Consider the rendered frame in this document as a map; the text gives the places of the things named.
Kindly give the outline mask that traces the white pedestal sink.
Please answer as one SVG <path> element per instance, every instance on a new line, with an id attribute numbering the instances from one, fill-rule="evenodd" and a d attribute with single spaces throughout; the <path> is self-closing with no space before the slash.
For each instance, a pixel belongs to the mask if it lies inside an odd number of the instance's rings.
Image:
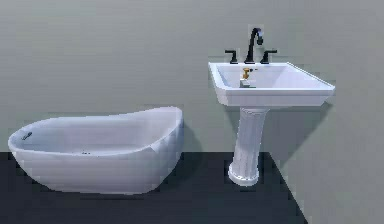
<path id="1" fill-rule="evenodd" d="M 210 62 L 210 76 L 217 100 L 239 109 L 239 125 L 229 179 L 239 186 L 258 182 L 258 157 L 264 122 L 272 109 L 321 106 L 336 87 L 290 62 L 230 64 Z M 250 88 L 240 87 L 244 68 L 252 68 Z"/>

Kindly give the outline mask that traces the black sink faucet spout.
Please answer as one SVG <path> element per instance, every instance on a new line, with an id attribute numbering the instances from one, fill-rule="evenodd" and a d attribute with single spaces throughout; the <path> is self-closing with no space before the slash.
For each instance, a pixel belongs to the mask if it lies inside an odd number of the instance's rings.
<path id="1" fill-rule="evenodd" d="M 245 64 L 254 64 L 254 46 L 263 44 L 263 33 L 258 27 L 252 29 Z"/>

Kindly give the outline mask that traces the white bathtub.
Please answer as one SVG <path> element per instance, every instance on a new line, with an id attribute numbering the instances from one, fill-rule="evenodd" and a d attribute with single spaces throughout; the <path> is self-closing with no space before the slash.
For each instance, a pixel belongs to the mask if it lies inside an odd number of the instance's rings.
<path id="1" fill-rule="evenodd" d="M 36 121 L 12 133 L 8 147 L 22 170 L 51 190 L 133 195 L 159 187 L 183 141 L 183 111 L 165 106 Z"/>

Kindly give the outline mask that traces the small gold topped bottle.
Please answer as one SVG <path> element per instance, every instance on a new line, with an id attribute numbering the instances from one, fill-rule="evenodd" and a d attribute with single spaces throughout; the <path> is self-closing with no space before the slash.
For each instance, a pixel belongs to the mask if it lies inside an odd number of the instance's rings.
<path id="1" fill-rule="evenodd" d="M 243 75 L 240 78 L 240 87 L 241 88 L 250 88 L 251 87 L 251 83 L 248 80 L 250 72 L 253 72 L 252 68 L 244 68 L 243 69 Z"/>

